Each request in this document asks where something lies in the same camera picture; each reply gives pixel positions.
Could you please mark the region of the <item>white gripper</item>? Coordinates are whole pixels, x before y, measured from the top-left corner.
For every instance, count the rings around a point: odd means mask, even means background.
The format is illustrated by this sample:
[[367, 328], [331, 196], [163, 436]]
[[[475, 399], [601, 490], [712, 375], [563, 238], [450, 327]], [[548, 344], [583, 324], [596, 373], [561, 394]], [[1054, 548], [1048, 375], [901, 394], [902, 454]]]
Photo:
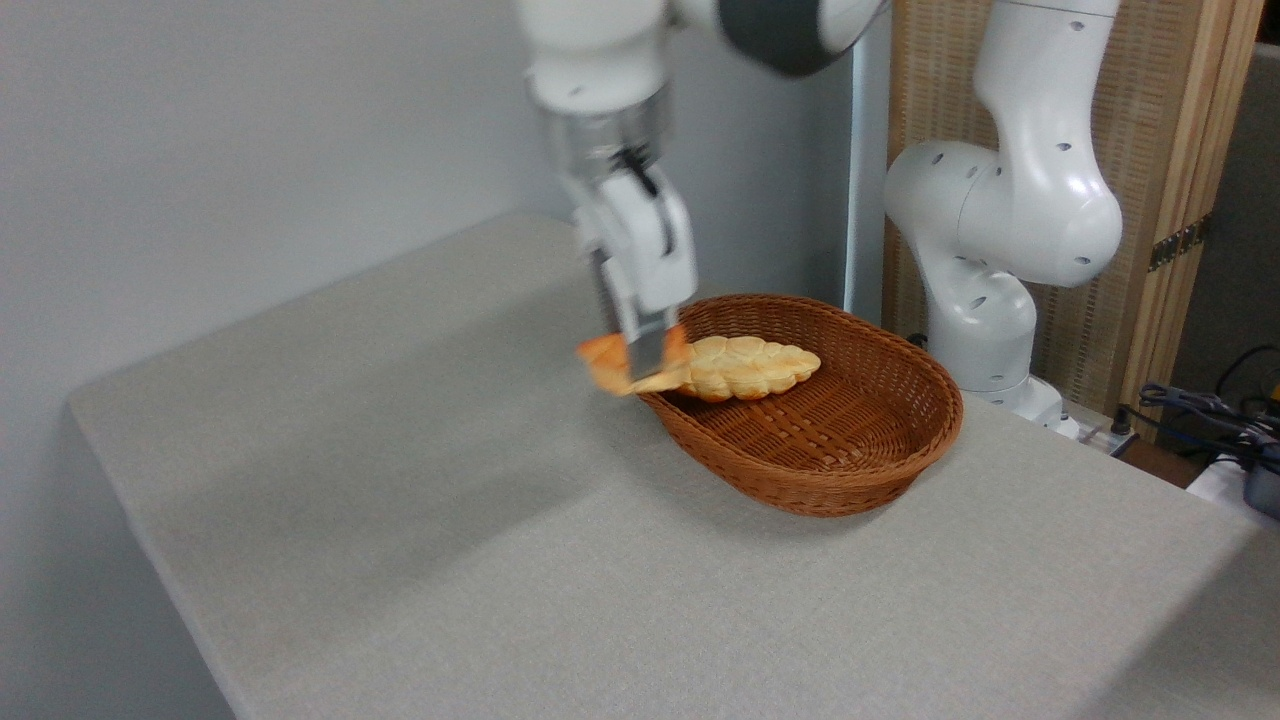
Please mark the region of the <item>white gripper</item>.
[[671, 313], [698, 269], [689, 211], [659, 165], [573, 179], [579, 251], [591, 269], [605, 332], [621, 334], [632, 382], [664, 365]]

